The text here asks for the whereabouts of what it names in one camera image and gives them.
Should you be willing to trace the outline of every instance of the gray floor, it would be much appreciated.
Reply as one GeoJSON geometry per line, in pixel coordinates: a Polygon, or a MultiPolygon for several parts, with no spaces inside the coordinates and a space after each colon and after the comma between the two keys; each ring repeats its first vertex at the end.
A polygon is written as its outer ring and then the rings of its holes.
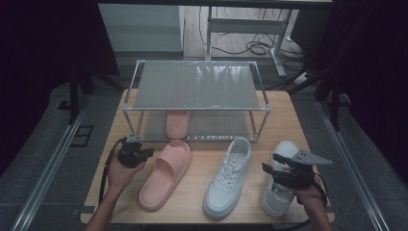
{"type": "MultiPolygon", "coordinates": [[[[186,59],[197,58],[194,55],[186,59]]],[[[265,85],[282,83],[277,77],[271,60],[259,60],[259,68],[265,85]]],[[[120,77],[116,81],[126,85],[133,74],[133,65],[120,64],[120,77]]],[[[287,69],[291,75],[294,71],[287,69]]],[[[88,194],[93,174],[98,164],[108,132],[112,125],[121,92],[93,79],[96,92],[90,96],[81,125],[93,125],[87,147],[70,146],[56,172],[52,183],[37,213],[29,225],[29,230],[81,230],[85,227],[80,219],[80,211],[88,194]]],[[[329,198],[336,218],[334,230],[406,230],[408,227],[408,193],[404,185],[388,165],[382,154],[360,129],[350,115],[348,107],[339,112],[340,136],[352,162],[357,168],[357,178],[363,179],[363,188],[369,192],[361,194],[362,182],[356,182],[356,171],[348,168],[349,163],[337,145],[337,138],[326,124],[320,104],[314,100],[316,86],[292,95],[293,105],[311,151],[333,160],[331,167],[319,167],[326,180],[329,198]],[[383,217],[388,228],[378,229],[373,224],[372,208],[383,217]]],[[[27,201],[44,167],[58,147],[68,129],[69,111],[58,110],[62,100],[69,96],[68,86],[53,90],[50,104],[35,132],[26,141],[16,159],[0,179],[0,229],[10,230],[27,201]]],[[[74,139],[73,143],[82,142],[74,139]]],[[[114,224],[111,230],[271,230],[270,225],[124,225],[114,224]]],[[[301,230],[310,230],[309,226],[301,230]]]]}

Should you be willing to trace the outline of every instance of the desk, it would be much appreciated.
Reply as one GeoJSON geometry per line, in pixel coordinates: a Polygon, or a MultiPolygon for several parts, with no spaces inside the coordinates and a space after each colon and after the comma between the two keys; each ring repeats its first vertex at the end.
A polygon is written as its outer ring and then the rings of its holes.
{"type": "Polygon", "coordinates": [[[139,4],[139,5],[175,5],[175,6],[208,6],[238,8],[276,8],[276,9],[309,9],[327,10],[333,7],[355,6],[356,1],[343,0],[99,0],[98,3],[139,4]]]}
{"type": "MultiPolygon", "coordinates": [[[[132,93],[136,96],[136,90],[132,90],[132,93]]],[[[260,91],[257,91],[257,95],[259,98],[263,97],[260,91]]],[[[126,91],[117,108],[107,143],[90,186],[85,202],[86,207],[94,208],[97,205],[103,166],[107,156],[115,142],[129,133],[129,127],[121,111],[125,96],[126,91]]],[[[112,223],[276,223],[306,220],[303,207],[295,201],[282,218],[270,216],[261,207],[262,193],[268,180],[268,175],[262,171],[261,163],[270,163],[274,147],[280,141],[293,141],[300,149],[309,150],[289,95],[284,91],[267,91],[267,96],[272,111],[263,135],[257,142],[251,143],[252,157],[242,195],[231,215],[223,220],[212,220],[202,211],[205,191],[217,174],[230,142],[189,141],[192,154],[190,167],[166,204],[154,213],[145,211],[139,205],[139,192],[153,171],[155,159],[167,142],[144,142],[143,148],[153,147],[155,153],[117,201],[112,223]]],[[[330,221],[334,220],[333,213],[328,213],[328,216],[330,221]]],[[[82,222],[88,222],[90,218],[91,214],[81,215],[82,222]]]]}

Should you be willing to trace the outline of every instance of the black curtain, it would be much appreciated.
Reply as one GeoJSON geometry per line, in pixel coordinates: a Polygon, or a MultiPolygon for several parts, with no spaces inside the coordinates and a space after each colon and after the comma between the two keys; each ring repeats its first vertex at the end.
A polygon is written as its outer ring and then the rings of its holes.
{"type": "Polygon", "coordinates": [[[375,7],[344,60],[342,91],[351,98],[350,111],[359,125],[406,183],[408,16],[404,6],[385,1],[375,7]]]}
{"type": "Polygon", "coordinates": [[[51,90],[74,69],[82,78],[118,70],[93,1],[1,1],[0,34],[3,173],[41,119],[51,90]]]}

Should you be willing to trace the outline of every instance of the white sneaker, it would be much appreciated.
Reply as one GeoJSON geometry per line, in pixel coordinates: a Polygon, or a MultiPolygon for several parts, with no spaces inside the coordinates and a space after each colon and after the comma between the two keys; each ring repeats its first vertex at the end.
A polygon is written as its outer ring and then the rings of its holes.
{"type": "MultiPolygon", "coordinates": [[[[282,141],[276,146],[275,150],[273,150],[273,153],[291,158],[298,151],[299,149],[294,143],[290,141],[282,141]]],[[[288,165],[283,165],[276,161],[273,161],[273,154],[271,157],[271,165],[274,170],[289,172],[288,165]]],[[[284,216],[289,206],[291,205],[293,198],[294,195],[292,190],[283,187],[280,184],[274,184],[273,177],[271,175],[268,177],[268,184],[265,187],[264,194],[262,196],[262,208],[267,213],[275,217],[284,216]]]]}
{"type": "Polygon", "coordinates": [[[203,203],[211,218],[225,218],[237,205],[251,156],[251,145],[245,138],[235,138],[222,161],[218,174],[211,182],[203,203]]]}

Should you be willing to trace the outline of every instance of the metal rail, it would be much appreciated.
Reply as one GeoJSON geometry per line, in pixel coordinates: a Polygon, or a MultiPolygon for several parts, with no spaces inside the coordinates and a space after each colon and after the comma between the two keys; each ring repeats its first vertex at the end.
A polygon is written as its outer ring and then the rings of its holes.
{"type": "Polygon", "coordinates": [[[75,132],[81,123],[82,118],[84,117],[85,108],[88,106],[89,101],[90,96],[85,94],[83,100],[81,101],[77,117],[66,129],[63,138],[45,166],[44,171],[31,191],[30,196],[21,209],[20,214],[15,220],[11,230],[28,230],[30,227],[31,222],[36,216],[39,205],[45,197],[49,186],[51,185],[51,182],[64,159],[66,150],[68,149],[73,137],[75,136],[75,132]]]}
{"type": "Polygon", "coordinates": [[[382,212],[378,207],[377,202],[375,201],[369,188],[367,187],[366,182],[364,181],[362,175],[360,174],[360,171],[358,170],[358,167],[354,163],[353,158],[350,152],[348,151],[347,146],[344,143],[342,135],[338,131],[336,131],[336,129],[332,125],[329,118],[330,113],[328,112],[325,105],[323,105],[323,103],[321,102],[317,101],[317,107],[324,119],[324,123],[326,125],[327,130],[330,133],[331,138],[336,144],[336,147],[340,153],[340,156],[342,157],[345,168],[347,169],[347,172],[350,175],[354,187],[356,188],[356,191],[359,194],[360,199],[363,202],[363,205],[366,207],[367,213],[369,214],[369,217],[375,230],[377,231],[390,230],[387,225],[387,222],[383,218],[382,212]]]}

